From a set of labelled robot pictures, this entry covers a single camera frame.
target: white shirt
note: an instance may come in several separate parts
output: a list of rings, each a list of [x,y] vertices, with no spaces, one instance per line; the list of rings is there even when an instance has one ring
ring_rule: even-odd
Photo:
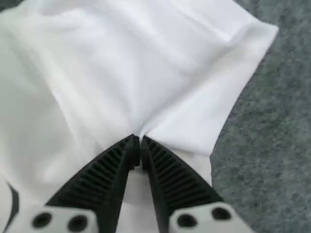
[[[209,156],[277,27],[232,0],[25,0],[0,14],[0,169],[44,204],[134,133],[211,183]],[[117,232],[157,232],[131,172]]]

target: floor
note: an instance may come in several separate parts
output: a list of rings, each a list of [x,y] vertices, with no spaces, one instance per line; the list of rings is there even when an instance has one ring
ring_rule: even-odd
[[[238,0],[280,27],[212,155],[213,185],[259,233],[311,232],[311,1]]]

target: black hole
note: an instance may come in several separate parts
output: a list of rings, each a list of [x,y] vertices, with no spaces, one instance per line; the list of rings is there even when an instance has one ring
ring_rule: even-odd
[[[33,219],[33,227],[34,228],[43,228],[46,227],[52,219],[52,215],[50,213],[40,213]]]
[[[182,214],[178,217],[177,223],[180,227],[194,227],[197,221],[192,215]]]
[[[228,210],[220,208],[220,207],[213,209],[212,215],[213,215],[214,219],[216,219],[216,220],[229,220],[229,219],[231,219],[231,214],[228,212]]]
[[[68,223],[68,229],[71,232],[81,232],[87,226],[87,217],[84,215],[77,215],[73,217]]]

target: ribbed rubber grip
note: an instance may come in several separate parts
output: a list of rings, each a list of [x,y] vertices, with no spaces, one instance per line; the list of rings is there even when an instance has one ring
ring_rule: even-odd
[[[140,154],[149,174],[160,233],[168,233],[175,210],[223,201],[199,174],[159,143],[144,137]]]
[[[131,135],[82,168],[47,205],[90,209],[97,216],[99,232],[114,233],[128,172],[139,160],[139,139]]]

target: white fabric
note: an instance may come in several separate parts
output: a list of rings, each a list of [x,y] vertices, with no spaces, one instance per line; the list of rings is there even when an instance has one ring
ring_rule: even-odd
[[[0,14],[0,169],[21,210],[135,133],[211,183],[209,156],[277,27],[232,0],[25,0]],[[157,232],[129,176],[117,232]]]

